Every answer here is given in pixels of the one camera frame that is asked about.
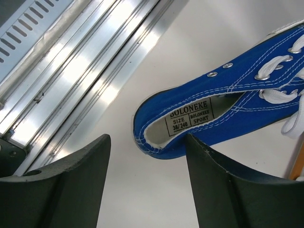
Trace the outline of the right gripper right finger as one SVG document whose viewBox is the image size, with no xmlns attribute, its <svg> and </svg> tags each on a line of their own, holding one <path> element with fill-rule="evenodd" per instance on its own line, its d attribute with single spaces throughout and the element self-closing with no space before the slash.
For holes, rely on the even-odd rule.
<svg viewBox="0 0 304 228">
<path fill-rule="evenodd" d="M 185 146 L 201 228 L 303 227 L 303 182 L 256 171 L 191 134 Z"/>
</svg>

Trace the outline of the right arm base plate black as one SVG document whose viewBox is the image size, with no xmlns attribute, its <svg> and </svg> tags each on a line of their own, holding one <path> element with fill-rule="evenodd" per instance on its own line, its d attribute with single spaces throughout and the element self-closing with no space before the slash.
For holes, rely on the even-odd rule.
<svg viewBox="0 0 304 228">
<path fill-rule="evenodd" d="M 1 139 L 0 140 L 0 177 L 11 176 L 15 173 L 18 167 L 23 163 L 27 153 Z"/>
</svg>

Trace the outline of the blue sneaker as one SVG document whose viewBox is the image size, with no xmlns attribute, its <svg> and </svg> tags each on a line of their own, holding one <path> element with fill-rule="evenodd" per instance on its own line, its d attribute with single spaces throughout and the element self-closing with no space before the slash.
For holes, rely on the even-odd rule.
<svg viewBox="0 0 304 228">
<path fill-rule="evenodd" d="M 281 133 L 304 131 L 304 22 L 285 25 L 235 59 L 146 99 L 133 118 L 141 151 L 185 155 L 187 134 L 207 145 L 285 120 Z"/>
</svg>

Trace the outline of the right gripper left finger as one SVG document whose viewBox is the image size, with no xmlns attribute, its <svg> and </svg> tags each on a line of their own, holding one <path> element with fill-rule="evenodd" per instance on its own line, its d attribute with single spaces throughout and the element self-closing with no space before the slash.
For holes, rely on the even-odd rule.
<svg viewBox="0 0 304 228">
<path fill-rule="evenodd" d="M 22 176 L 0 180 L 3 228 L 95 228 L 111 151 L 103 134 L 82 149 Z"/>
</svg>

